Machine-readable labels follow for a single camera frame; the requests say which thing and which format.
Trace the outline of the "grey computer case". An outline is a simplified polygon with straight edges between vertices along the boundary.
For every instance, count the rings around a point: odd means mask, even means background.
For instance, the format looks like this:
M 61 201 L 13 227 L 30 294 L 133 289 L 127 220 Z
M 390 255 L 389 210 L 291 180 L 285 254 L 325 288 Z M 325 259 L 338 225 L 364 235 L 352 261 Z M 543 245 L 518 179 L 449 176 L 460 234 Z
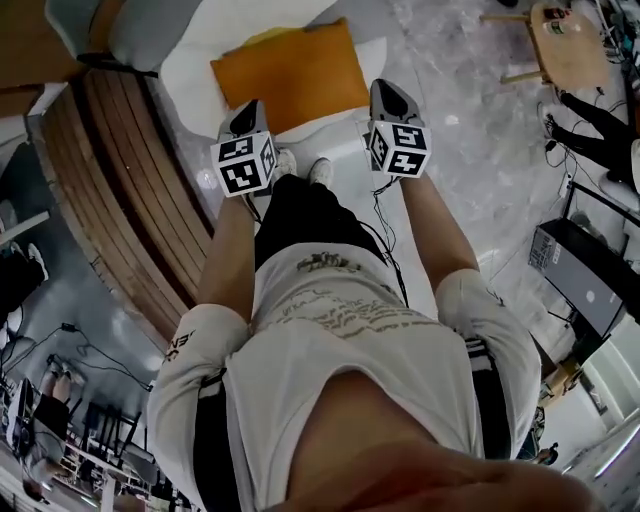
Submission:
M 615 261 L 598 239 L 566 218 L 539 225 L 529 265 L 540 272 L 602 338 L 624 308 L 619 280 L 610 273 Z

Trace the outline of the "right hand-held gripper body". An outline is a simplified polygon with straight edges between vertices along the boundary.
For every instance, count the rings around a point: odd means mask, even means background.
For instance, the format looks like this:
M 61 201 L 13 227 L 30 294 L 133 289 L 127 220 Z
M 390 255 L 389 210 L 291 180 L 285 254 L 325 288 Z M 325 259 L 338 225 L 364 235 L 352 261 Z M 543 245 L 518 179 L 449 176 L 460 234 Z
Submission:
M 374 171 L 397 178 L 419 178 L 431 157 L 431 131 L 418 104 L 388 80 L 370 88 L 368 150 Z

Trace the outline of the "person's left forearm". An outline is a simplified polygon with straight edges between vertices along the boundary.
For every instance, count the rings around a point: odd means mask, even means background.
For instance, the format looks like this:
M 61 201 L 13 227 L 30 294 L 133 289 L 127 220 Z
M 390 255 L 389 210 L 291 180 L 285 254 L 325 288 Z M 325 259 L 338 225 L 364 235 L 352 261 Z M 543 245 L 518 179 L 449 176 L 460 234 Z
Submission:
M 241 197 L 225 198 L 207 251 L 197 303 L 224 306 L 249 323 L 254 287 L 254 218 Z

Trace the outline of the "grey shell chair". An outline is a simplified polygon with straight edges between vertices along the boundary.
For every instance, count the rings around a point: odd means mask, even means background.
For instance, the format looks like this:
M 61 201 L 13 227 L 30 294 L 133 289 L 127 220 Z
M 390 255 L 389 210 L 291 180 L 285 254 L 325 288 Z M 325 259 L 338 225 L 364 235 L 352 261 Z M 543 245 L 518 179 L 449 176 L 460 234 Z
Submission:
M 70 55 L 96 69 L 156 78 L 202 0 L 46 0 Z

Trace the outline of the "person's white t-shirt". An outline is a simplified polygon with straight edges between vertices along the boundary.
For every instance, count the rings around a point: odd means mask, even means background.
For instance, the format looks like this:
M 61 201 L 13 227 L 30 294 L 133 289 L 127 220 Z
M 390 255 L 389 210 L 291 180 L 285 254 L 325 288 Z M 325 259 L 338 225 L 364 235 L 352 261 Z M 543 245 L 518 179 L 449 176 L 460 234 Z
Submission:
M 148 401 L 151 451 L 200 508 L 228 478 L 243 511 L 285 495 L 292 456 L 327 381 L 366 375 L 444 447 L 516 457 L 538 401 L 528 330 L 475 270 L 444 279 L 436 319 L 404 305 L 368 251 L 299 244 L 256 279 L 253 319 L 201 304 L 180 320 Z

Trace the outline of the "black metal chair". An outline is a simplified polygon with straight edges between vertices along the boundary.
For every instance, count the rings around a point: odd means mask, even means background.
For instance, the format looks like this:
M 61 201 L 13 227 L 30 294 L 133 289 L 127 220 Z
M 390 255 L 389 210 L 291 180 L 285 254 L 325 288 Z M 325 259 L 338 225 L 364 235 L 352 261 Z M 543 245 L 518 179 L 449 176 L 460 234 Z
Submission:
M 122 469 L 125 449 L 132 443 L 141 416 L 141 411 L 127 416 L 112 405 L 90 402 L 84 418 L 82 451 Z

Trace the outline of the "person's white shoe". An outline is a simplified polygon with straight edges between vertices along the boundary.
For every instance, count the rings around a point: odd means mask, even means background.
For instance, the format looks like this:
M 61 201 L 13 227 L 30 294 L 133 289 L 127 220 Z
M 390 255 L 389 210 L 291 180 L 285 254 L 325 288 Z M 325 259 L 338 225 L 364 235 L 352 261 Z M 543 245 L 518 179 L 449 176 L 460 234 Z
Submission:
M 297 175 L 297 162 L 291 150 L 282 148 L 278 152 L 276 167 L 273 171 L 273 180 L 277 181 L 285 175 Z
M 327 158 L 319 158 L 311 167 L 308 174 L 310 184 L 320 184 L 329 189 L 334 176 L 332 162 Z

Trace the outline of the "black metal frame table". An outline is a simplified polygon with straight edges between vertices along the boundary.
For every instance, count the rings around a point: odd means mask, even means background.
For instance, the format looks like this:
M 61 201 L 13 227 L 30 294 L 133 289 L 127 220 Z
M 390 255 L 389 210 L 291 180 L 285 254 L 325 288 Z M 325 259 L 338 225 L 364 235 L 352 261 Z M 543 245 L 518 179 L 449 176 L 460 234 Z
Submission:
M 572 182 L 563 217 L 622 257 L 630 266 L 640 268 L 640 213 Z

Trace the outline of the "person's right forearm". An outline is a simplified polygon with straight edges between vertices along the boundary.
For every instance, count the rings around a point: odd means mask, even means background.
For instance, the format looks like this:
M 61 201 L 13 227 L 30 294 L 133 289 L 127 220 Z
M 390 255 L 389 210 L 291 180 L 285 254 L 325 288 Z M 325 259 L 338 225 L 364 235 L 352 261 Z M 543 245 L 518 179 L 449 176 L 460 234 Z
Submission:
M 412 236 L 433 292 L 460 270 L 478 271 L 471 244 L 428 175 L 403 178 L 400 187 Z

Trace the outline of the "white round lounge seat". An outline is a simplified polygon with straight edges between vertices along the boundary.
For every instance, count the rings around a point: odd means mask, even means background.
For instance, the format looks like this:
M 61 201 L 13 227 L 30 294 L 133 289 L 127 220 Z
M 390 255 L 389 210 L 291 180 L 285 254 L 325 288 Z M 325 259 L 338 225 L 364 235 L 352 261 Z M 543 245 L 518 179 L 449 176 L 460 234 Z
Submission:
M 304 27 L 337 0 L 202 0 L 160 80 L 190 132 L 215 140 L 228 107 L 210 62 L 252 36 L 277 27 Z

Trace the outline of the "person's bare neck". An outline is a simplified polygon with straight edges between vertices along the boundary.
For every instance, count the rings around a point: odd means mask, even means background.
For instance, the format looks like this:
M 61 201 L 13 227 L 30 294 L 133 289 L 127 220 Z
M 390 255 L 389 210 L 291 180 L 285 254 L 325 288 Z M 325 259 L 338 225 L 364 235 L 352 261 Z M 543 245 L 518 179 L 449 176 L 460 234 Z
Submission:
M 607 512 L 579 480 L 478 459 L 433 436 L 362 373 L 331 378 L 266 512 Z

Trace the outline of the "person's black shorts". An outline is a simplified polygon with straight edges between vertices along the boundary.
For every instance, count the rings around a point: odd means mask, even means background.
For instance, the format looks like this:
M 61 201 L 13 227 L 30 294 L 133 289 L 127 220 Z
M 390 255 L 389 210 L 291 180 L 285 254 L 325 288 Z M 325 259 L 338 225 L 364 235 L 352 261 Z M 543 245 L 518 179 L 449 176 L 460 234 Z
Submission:
M 286 174 L 275 182 L 255 236 L 256 279 L 261 281 L 270 273 L 276 254 L 299 244 L 312 244 L 321 251 L 331 245 L 349 245 L 384 259 L 374 237 L 329 188 Z

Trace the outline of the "wooden slat platform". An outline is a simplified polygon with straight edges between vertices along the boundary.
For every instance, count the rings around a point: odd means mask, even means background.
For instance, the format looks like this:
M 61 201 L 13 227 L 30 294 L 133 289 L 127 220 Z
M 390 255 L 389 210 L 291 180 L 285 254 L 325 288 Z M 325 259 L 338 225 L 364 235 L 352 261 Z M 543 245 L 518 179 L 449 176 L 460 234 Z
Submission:
M 65 221 L 93 270 L 160 348 L 195 304 L 213 227 L 143 77 L 92 70 L 41 131 Z

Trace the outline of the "light wooden coffee table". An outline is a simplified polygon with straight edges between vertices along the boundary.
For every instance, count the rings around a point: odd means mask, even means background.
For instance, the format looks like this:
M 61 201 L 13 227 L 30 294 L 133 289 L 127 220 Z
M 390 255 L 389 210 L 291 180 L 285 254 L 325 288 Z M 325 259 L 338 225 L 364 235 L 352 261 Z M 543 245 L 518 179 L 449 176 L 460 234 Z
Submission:
M 544 8 L 558 7 L 566 11 L 563 20 L 565 33 L 549 34 L 543 24 Z M 609 83 L 610 63 L 606 57 L 599 30 L 583 14 L 569 8 L 535 3 L 521 14 L 482 14 L 482 23 L 518 23 L 526 27 L 538 69 L 519 75 L 503 76 L 504 85 L 539 79 L 558 89 L 577 91 L 579 89 L 605 87 Z

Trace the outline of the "orange cushion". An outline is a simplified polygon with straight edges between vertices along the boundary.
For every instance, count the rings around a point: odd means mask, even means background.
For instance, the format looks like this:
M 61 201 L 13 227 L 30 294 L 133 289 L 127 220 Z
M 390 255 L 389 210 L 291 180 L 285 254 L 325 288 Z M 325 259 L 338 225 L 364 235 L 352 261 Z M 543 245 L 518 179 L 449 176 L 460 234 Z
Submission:
M 275 135 L 369 104 L 345 18 L 239 47 L 210 65 L 228 107 L 262 101 Z

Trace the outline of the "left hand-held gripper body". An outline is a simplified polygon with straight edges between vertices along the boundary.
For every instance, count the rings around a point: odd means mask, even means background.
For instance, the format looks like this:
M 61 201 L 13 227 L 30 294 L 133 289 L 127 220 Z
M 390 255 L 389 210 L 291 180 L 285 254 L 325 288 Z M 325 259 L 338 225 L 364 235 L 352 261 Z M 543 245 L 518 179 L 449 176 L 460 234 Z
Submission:
M 227 114 L 211 147 L 211 156 L 226 197 L 270 186 L 277 155 L 262 101 L 253 99 Z

